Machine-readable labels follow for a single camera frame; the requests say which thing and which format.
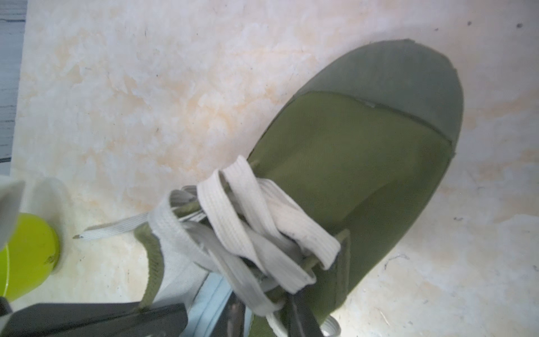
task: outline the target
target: shoelace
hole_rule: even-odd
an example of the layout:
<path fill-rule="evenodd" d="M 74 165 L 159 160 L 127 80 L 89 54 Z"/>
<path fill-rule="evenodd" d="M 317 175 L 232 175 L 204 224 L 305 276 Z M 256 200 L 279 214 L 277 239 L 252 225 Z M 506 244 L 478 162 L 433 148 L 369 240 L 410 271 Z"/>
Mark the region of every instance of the shoelace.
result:
<path fill-rule="evenodd" d="M 225 190 L 223 179 L 231 191 Z M 200 203 L 200 211 L 183 218 L 174 214 L 175 208 L 194 200 Z M 204 217 L 211 227 L 198 222 Z M 134 230 L 144 222 L 160 240 L 168 240 L 193 262 L 222 274 L 245 305 L 266 316 L 274 330 L 281 330 L 272 324 L 273 313 L 284 301 L 272 302 L 265 292 L 279 285 L 294 294 L 315 283 L 314 274 L 301 267 L 302 260 L 314 255 L 327 270 L 340 250 L 340 243 L 277 184 L 256 178 L 242 156 L 226 169 L 214 171 L 196 188 L 173 190 L 151 212 L 87 230 L 79 237 L 108 237 Z M 249 268 L 242 258 L 250 260 L 257 270 Z"/>

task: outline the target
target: shoe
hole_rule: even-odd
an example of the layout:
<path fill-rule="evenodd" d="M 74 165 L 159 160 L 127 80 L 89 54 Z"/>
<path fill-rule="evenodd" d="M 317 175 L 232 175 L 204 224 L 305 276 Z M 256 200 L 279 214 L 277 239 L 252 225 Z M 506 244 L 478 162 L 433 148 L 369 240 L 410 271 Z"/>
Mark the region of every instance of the shoe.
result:
<path fill-rule="evenodd" d="M 284 291 L 306 286 L 323 321 L 426 206 L 462 107 L 442 54 L 411 40 L 357 48 L 299 89 L 247 160 L 80 237 L 136 228 L 150 267 L 141 305 L 186 303 L 197 325 L 182 336 L 209 335 L 232 290 L 255 313 L 250 336 L 273 335 Z"/>

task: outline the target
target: plastic container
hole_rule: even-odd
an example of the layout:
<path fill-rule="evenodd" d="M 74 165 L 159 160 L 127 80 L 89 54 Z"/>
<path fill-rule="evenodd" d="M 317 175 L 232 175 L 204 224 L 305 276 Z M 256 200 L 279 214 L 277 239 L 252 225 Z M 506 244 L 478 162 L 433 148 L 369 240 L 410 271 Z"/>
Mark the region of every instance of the plastic container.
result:
<path fill-rule="evenodd" d="M 60 255 L 55 231 L 40 217 L 20 213 L 17 228 L 0 251 L 0 294 L 13 301 L 39 286 Z"/>

